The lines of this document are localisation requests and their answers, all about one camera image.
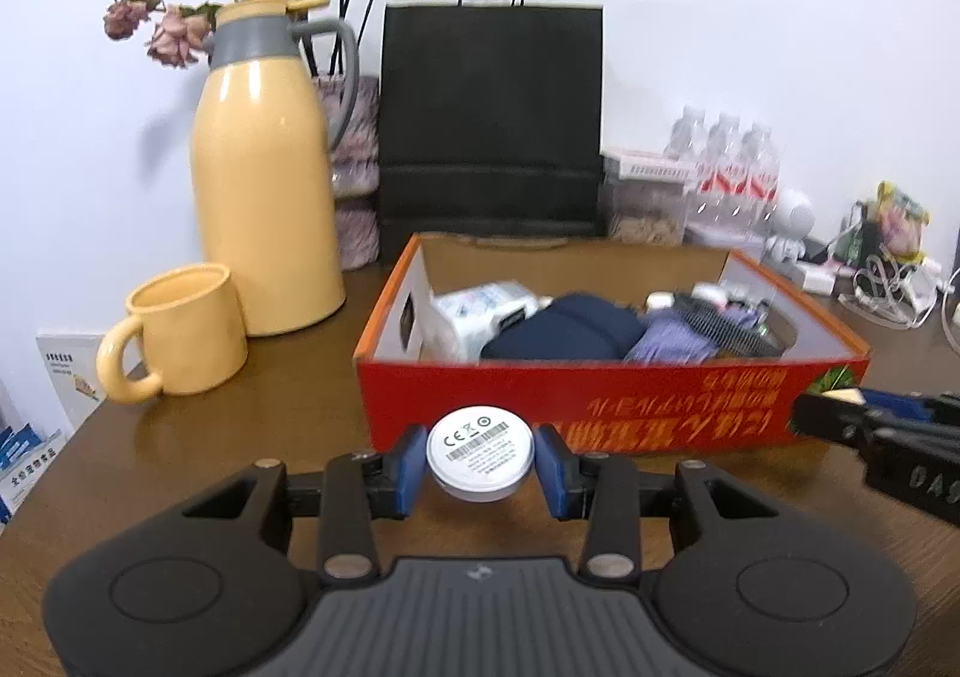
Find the purple woven cloth pouch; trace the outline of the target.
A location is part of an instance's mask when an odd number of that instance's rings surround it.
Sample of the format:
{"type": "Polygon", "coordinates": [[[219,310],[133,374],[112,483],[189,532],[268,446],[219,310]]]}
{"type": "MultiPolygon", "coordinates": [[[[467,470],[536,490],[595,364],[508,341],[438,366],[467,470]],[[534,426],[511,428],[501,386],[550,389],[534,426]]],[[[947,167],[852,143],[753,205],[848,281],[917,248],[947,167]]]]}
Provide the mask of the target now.
{"type": "Polygon", "coordinates": [[[654,313],[643,337],[626,352],[625,362],[697,365],[719,355],[721,347],[700,334],[675,311],[654,313]]]}

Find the white round tin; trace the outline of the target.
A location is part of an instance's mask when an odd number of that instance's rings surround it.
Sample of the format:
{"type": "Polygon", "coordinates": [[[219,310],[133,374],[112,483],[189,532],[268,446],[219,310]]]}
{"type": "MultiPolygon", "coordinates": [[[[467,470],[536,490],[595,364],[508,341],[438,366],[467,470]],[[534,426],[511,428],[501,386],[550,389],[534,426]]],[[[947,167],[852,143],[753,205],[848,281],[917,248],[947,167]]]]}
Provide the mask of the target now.
{"type": "Polygon", "coordinates": [[[534,466],[534,435],[523,417],[501,407],[462,407],[434,423],[425,454],[434,480],[449,495],[493,503],[523,485],[534,466]]]}

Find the black paper shopping bag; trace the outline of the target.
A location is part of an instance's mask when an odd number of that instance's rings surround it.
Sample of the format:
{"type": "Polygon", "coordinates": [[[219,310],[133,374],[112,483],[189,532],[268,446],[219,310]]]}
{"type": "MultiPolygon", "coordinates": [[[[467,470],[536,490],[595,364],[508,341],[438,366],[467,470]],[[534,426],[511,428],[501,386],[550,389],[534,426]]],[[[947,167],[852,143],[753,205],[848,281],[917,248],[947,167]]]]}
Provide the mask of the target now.
{"type": "Polygon", "coordinates": [[[597,235],[602,64],[599,7],[387,7],[382,261],[397,261],[416,233],[597,235]]]}

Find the clear cotton swab box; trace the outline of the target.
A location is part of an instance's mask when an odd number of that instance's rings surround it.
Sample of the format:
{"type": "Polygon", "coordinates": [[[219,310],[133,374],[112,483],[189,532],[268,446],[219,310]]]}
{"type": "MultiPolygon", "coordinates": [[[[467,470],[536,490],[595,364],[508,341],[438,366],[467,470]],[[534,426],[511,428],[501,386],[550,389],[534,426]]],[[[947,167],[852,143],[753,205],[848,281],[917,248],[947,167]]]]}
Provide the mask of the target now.
{"type": "Polygon", "coordinates": [[[434,360],[477,362],[483,347],[503,329],[551,303],[516,280],[501,280],[430,296],[423,337],[434,360]]]}

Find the clear seed container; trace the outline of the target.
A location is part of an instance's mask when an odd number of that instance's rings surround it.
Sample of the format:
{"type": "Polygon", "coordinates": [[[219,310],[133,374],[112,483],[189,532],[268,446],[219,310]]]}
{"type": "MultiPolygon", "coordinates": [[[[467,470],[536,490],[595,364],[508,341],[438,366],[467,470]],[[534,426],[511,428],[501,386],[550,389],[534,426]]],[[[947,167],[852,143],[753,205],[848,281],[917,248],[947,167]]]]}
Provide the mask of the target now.
{"type": "Polygon", "coordinates": [[[690,163],[640,150],[605,149],[601,207],[607,235],[622,243],[679,246],[685,236],[690,163]]]}

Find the white charger adapter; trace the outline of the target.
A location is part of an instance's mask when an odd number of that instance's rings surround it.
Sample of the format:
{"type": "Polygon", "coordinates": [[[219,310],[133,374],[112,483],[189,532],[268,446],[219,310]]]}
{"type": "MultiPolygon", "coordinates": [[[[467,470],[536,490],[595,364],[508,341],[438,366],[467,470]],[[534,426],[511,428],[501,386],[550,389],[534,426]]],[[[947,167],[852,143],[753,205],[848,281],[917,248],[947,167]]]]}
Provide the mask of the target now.
{"type": "Polygon", "coordinates": [[[832,296],[835,291],[836,274],[827,267],[798,262],[800,288],[811,295],[832,296]]]}

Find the small white bottle cap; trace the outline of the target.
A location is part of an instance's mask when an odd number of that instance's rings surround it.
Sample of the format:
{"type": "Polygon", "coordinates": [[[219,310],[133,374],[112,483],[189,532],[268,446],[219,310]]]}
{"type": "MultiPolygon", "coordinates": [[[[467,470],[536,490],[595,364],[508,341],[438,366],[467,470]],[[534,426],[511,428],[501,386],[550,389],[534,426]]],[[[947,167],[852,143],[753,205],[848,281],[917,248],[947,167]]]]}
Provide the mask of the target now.
{"type": "Polygon", "coordinates": [[[651,292],[646,297],[644,308],[648,313],[653,311],[669,310],[675,303],[675,295],[672,292],[651,292]]]}

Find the white ribbed jar lid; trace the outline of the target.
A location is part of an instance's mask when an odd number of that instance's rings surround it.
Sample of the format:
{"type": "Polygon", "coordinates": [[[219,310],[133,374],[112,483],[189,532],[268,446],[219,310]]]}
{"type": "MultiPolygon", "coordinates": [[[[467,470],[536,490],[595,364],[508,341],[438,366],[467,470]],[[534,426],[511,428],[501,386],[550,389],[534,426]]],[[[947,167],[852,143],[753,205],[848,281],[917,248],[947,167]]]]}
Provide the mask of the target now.
{"type": "Polygon", "coordinates": [[[695,300],[716,306],[720,310],[726,308],[727,303],[729,303],[727,290],[719,284],[713,284],[713,282],[697,282],[690,290],[690,296],[695,300]]]}

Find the navy blue soft case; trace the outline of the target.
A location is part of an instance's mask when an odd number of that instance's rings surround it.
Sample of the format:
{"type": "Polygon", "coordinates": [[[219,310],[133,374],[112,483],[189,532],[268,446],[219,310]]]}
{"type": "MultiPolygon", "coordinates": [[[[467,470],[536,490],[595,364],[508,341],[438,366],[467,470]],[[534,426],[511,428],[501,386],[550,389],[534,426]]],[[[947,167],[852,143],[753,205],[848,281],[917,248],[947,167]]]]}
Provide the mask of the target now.
{"type": "Polygon", "coordinates": [[[503,326],[482,360],[617,362],[646,334],[644,317],[592,293],[568,293],[532,316],[503,326]]]}

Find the water bottle middle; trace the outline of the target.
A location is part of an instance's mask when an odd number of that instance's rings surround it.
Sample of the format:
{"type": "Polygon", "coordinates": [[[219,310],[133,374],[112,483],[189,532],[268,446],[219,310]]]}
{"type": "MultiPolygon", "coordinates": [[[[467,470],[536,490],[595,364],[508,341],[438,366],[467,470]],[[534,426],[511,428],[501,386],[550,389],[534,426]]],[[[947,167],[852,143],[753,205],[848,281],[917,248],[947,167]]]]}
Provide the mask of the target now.
{"type": "Polygon", "coordinates": [[[690,196],[688,217],[693,223],[716,225],[726,214],[726,202],[739,189],[740,118],[721,113],[698,154],[697,181],[690,196]]]}

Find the beige eraser block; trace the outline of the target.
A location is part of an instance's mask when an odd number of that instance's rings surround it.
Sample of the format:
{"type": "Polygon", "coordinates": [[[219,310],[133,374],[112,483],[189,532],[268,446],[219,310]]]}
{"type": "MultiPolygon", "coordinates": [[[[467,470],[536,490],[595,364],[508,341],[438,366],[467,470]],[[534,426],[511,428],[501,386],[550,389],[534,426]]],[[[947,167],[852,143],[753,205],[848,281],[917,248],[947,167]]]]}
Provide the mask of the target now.
{"type": "Polygon", "coordinates": [[[839,390],[825,391],[823,395],[835,399],[835,401],[846,402],[846,404],[854,404],[855,406],[866,404],[866,399],[864,399],[859,388],[839,388],[839,390]]]}

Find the knitted purple vase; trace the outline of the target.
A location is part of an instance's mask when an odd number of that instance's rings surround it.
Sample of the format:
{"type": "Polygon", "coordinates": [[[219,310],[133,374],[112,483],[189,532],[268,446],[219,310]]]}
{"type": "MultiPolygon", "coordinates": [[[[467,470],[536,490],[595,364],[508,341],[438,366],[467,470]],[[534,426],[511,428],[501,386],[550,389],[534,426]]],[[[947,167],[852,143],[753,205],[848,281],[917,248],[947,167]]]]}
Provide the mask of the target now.
{"type": "Polygon", "coordinates": [[[340,266],[354,271],[379,257],[376,199],[379,189],[379,82],[373,76],[358,81],[358,95],[347,131],[332,155],[340,266]]]}

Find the yellow thermos jug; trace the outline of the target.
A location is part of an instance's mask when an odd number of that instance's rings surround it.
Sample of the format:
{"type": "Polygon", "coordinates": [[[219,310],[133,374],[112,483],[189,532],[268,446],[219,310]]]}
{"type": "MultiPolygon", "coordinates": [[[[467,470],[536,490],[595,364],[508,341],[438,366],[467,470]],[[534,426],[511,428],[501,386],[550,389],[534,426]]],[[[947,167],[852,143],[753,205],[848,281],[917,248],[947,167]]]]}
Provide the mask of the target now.
{"type": "Polygon", "coordinates": [[[331,154],[358,95],[355,33],[309,16],[330,0],[240,0],[203,40],[210,58],[190,136],[202,250],[233,273],[252,335],[319,323],[342,308],[331,154]],[[302,59],[301,43],[332,33],[347,75],[335,119],[302,59]]]}

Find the white round robot toy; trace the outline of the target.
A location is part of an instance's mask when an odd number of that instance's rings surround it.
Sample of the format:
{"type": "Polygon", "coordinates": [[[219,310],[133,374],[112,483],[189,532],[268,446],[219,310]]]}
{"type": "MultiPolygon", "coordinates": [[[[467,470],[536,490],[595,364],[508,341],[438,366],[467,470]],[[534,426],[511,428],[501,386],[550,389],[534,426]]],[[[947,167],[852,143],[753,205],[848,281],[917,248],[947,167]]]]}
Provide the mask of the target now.
{"type": "Polygon", "coordinates": [[[807,194],[799,189],[779,189],[768,217],[763,262],[800,261],[805,254],[805,238],[812,232],[814,223],[814,206],[807,194]]]}

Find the yellow ceramic mug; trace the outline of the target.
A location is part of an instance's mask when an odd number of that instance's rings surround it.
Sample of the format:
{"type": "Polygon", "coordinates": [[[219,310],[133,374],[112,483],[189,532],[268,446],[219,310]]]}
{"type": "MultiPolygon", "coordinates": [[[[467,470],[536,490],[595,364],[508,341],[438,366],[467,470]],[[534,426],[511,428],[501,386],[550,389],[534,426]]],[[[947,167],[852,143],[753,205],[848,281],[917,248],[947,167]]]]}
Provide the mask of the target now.
{"type": "Polygon", "coordinates": [[[205,393],[247,362],[238,290],[223,264],[156,275],[127,295],[125,311],[96,354],[99,383],[114,401],[205,393]]]}

